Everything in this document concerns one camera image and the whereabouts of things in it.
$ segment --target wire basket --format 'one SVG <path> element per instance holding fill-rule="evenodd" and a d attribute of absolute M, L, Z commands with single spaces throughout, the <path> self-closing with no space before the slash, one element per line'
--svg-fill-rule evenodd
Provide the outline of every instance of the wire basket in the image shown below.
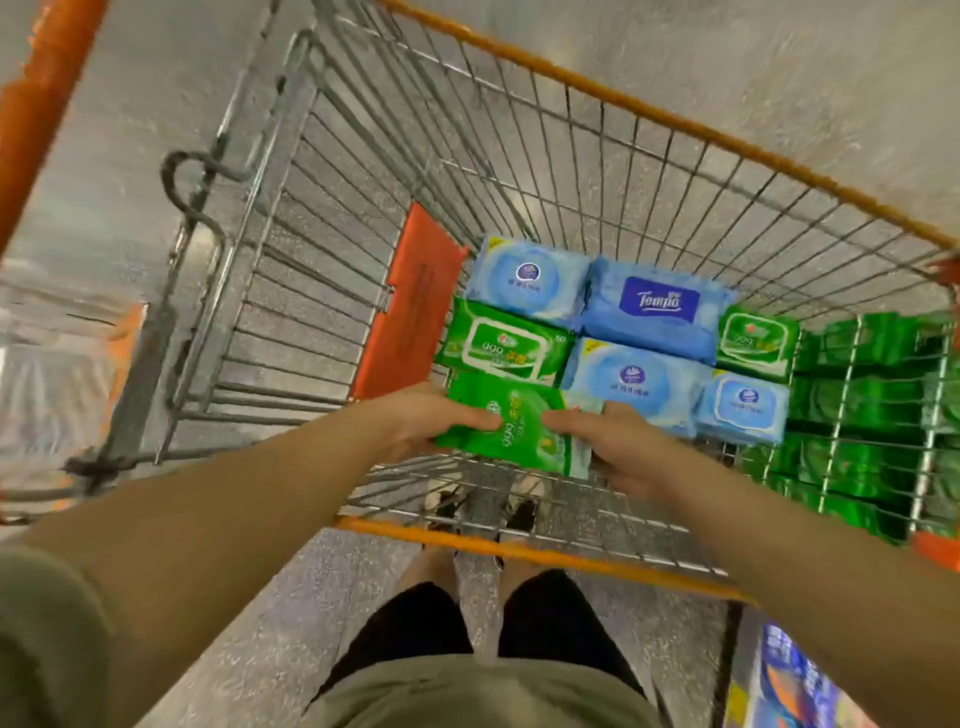
<path fill-rule="evenodd" d="M 950 258 L 952 238 L 788 159 L 396 0 L 265 5 L 211 145 L 175 152 L 163 166 L 183 222 L 155 309 L 180 310 L 182 339 L 162 382 L 161 442 L 150 452 L 114 449 L 101 464 L 239 447 L 368 394 L 360 384 L 374 359 L 403 371 L 372 351 L 378 322 L 411 287 L 436 283 L 430 277 L 461 290 L 483 237 L 500 233 L 719 279 L 751 309 L 810 330 L 856 320 L 818 491 L 825 509 L 838 452 L 856 442 L 844 406 L 862 314 L 951 308 L 952 289 L 931 266 Z M 432 283 L 396 277 L 397 251 L 418 250 L 405 229 L 414 211 L 438 226 L 431 235 L 462 246 L 462 266 L 448 257 L 431 268 L 421 256 L 418 270 Z M 208 256 L 205 280 L 183 279 L 189 255 Z M 416 322 L 416 312 L 406 315 Z M 945 320 L 935 353 L 940 375 L 926 402 L 935 412 L 951 327 Z M 899 516 L 904 533 L 937 512 L 940 429 L 935 416 L 919 442 L 903 446 L 919 454 L 909 513 Z M 701 445 L 749 467 L 730 446 Z M 764 457 L 758 479 L 773 482 L 774 453 Z M 501 543 L 516 469 L 468 455 L 373 471 L 337 525 L 739 596 L 656 504 L 599 481 L 544 477 L 550 507 L 523 543 Z M 426 530 L 446 522 L 426 496 L 451 483 L 466 499 L 459 533 Z"/>

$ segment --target shorts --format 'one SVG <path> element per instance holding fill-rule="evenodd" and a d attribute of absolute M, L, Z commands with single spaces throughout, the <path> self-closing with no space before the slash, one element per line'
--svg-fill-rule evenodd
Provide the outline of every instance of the shorts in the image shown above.
<path fill-rule="evenodd" d="M 313 699 L 345 677 L 376 663 L 472 653 L 464 616 L 453 597 L 436 584 L 418 584 L 373 613 Z M 497 654 L 593 667 L 643 695 L 626 658 L 593 613 L 587 598 L 558 569 L 528 579 L 507 600 Z"/>

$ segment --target sneaker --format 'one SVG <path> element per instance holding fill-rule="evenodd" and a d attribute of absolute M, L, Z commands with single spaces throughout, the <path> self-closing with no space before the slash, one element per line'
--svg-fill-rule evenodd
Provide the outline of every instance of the sneaker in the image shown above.
<path fill-rule="evenodd" d="M 504 528 L 533 533 L 538 516 L 549 507 L 549 503 L 543 501 L 547 488 L 547 481 L 539 475 L 521 475 L 510 489 L 504 505 Z M 498 533 L 496 540 L 500 541 L 501 536 L 502 534 Z M 494 556 L 493 560 L 497 569 L 503 571 L 503 557 Z"/>
<path fill-rule="evenodd" d="M 472 491 L 462 485 L 451 483 L 448 488 L 434 490 L 441 485 L 441 481 L 430 480 L 427 483 L 428 493 L 423 501 L 423 513 L 454 520 L 461 506 L 466 503 Z M 429 522 L 428 531 L 444 531 L 446 533 L 460 533 L 460 529 L 451 523 Z"/>

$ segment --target forearm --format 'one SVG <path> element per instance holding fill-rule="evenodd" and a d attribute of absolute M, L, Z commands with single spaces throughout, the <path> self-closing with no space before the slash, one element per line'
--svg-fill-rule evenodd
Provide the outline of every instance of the forearm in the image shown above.
<path fill-rule="evenodd" d="M 660 478 L 678 519 L 879 725 L 956 720 L 960 577 L 690 450 Z"/>
<path fill-rule="evenodd" d="M 390 426 L 364 406 L 131 482 L 27 532 L 26 545 L 84 573 L 115 621 L 112 724 L 136 722 L 330 524 Z"/>

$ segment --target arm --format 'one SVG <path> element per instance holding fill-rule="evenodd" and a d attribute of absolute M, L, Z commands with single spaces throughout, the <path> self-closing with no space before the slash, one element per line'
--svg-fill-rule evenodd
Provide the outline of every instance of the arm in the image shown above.
<path fill-rule="evenodd" d="M 882 728 L 960 720 L 960 576 L 757 487 L 625 405 L 544 423 L 588 440 L 614 487 L 661 498 Z"/>
<path fill-rule="evenodd" d="M 136 723 L 371 466 L 429 451 L 453 425 L 499 422 L 419 385 L 31 527 L 22 543 L 80 570 L 112 619 L 109 724 Z"/>

